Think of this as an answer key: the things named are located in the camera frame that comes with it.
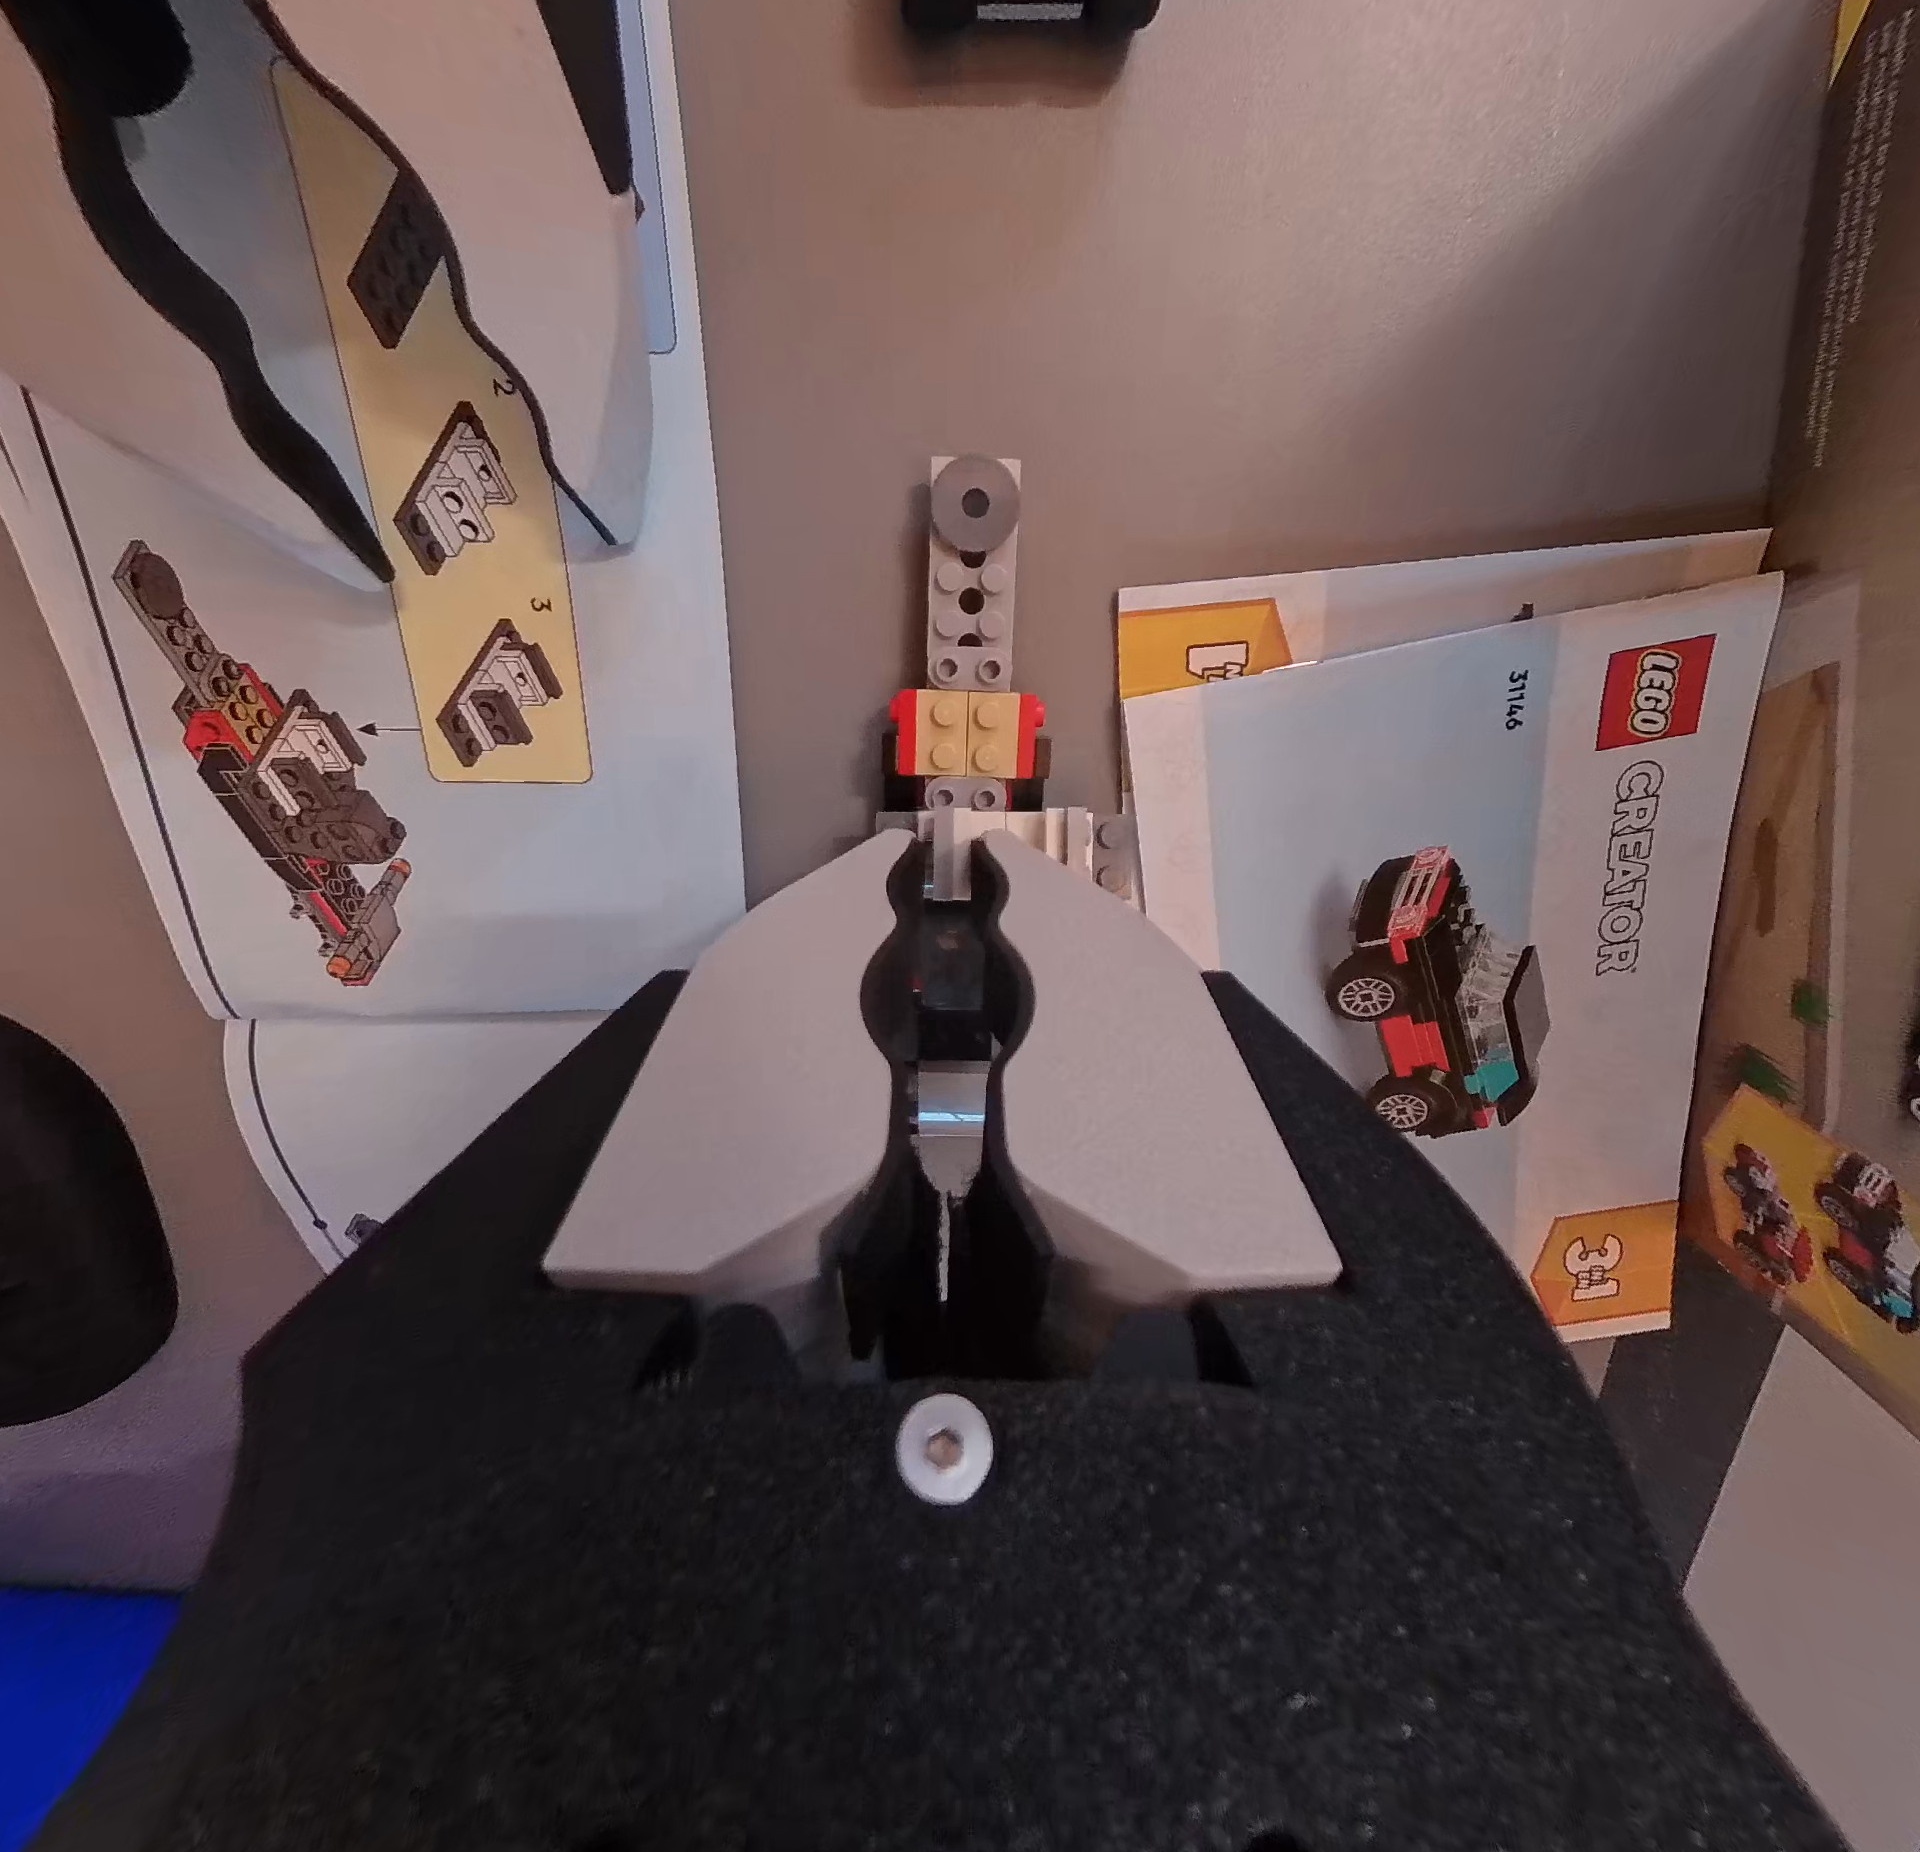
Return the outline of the yellow-cornered instruction booklet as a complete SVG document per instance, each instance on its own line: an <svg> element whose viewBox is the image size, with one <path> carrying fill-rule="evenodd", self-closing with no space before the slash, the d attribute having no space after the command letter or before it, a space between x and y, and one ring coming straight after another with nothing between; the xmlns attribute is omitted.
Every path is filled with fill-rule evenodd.
<svg viewBox="0 0 1920 1852"><path fill-rule="evenodd" d="M1121 699L1725 582L1768 529L1123 590Z"/></svg>

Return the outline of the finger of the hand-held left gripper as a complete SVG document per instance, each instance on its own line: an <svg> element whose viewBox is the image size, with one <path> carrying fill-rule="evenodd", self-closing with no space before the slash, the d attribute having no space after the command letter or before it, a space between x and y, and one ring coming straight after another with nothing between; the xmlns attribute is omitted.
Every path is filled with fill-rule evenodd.
<svg viewBox="0 0 1920 1852"><path fill-rule="evenodd" d="M274 60L245 0L5 0L5 374L375 590Z"/></svg>
<svg viewBox="0 0 1920 1852"><path fill-rule="evenodd" d="M375 505L323 344L268 66L378 148L443 224L468 329L529 390L557 484L614 542L636 537L652 431L636 196L608 187L543 0L195 0L195 267L235 305L264 390L319 446L275 466L344 550ZM555 0L604 71L626 150L612 0Z"/></svg>

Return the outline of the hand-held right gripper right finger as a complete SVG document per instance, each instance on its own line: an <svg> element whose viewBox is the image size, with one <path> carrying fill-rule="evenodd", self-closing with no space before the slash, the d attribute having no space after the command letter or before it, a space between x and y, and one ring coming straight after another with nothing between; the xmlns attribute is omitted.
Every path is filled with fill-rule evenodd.
<svg viewBox="0 0 1920 1852"><path fill-rule="evenodd" d="M979 1175L959 1217L959 1359L1090 1356L1121 1312L1324 1288L1338 1252L1197 966L1128 905L992 832Z"/></svg>

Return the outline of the black padded cushion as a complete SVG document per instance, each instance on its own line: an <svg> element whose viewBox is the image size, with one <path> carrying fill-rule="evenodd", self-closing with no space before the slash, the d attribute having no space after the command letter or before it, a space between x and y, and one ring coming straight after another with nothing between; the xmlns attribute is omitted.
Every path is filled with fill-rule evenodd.
<svg viewBox="0 0 1920 1852"><path fill-rule="evenodd" d="M137 1148L92 1079L1 1022L1 1425L74 1412L171 1334L171 1252Z"/></svg>

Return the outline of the red grey lego model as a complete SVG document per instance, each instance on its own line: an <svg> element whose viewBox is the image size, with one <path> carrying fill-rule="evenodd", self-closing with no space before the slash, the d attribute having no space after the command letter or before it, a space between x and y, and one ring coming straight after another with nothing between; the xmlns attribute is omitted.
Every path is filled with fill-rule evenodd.
<svg viewBox="0 0 1920 1852"><path fill-rule="evenodd" d="M881 735L875 829L916 836L926 809L1047 808L1047 712L1016 687L1021 466L987 454L928 463L926 676L895 694ZM1131 806L1094 815L1094 877L1141 909ZM996 1040L987 1022L987 956L971 901L928 905L914 960L916 1134L980 1134Z"/></svg>

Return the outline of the blue plastic bin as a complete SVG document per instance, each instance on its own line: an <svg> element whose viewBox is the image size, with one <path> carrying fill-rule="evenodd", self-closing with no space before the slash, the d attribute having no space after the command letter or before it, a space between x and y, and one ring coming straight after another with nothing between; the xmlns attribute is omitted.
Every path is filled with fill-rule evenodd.
<svg viewBox="0 0 1920 1852"><path fill-rule="evenodd" d="M1 1848L19 1851L130 1703L179 1595L1 1590Z"/></svg>

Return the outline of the open instruction booklet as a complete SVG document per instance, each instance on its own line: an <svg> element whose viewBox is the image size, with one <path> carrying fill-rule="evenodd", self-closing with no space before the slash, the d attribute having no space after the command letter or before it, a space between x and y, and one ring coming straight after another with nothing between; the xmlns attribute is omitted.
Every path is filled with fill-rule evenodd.
<svg viewBox="0 0 1920 1852"><path fill-rule="evenodd" d="M421 186L268 66L393 581L5 374L5 517L226 1096L323 1268L741 909L723 534L665 0L614 0L648 316L636 537L557 484Z"/></svg>

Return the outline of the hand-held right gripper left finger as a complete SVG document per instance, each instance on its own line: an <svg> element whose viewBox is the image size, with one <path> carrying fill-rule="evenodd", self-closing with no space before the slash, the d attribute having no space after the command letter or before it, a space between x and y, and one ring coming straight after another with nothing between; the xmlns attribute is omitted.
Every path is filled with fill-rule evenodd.
<svg viewBox="0 0 1920 1852"><path fill-rule="evenodd" d="M805 1372L848 1367L829 1246L889 1138L860 981L906 851L906 832L868 839L698 958L544 1252L551 1283L756 1303Z"/></svg>

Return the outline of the closed instruction booklet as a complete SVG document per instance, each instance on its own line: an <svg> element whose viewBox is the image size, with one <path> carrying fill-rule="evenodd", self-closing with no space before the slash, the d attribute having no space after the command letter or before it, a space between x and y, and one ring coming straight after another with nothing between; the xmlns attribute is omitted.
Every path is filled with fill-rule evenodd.
<svg viewBox="0 0 1920 1852"><path fill-rule="evenodd" d="M1148 914L1426 1154L1566 1339L1663 1329L1782 578L1131 699Z"/></svg>

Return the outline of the lego box with truck picture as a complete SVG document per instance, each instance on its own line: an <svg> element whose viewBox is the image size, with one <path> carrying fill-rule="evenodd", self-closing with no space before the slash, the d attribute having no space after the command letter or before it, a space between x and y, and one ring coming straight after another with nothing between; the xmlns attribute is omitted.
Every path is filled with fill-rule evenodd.
<svg viewBox="0 0 1920 1852"><path fill-rule="evenodd" d="M1915 1430L1918 0L1841 0L1681 1223Z"/></svg>

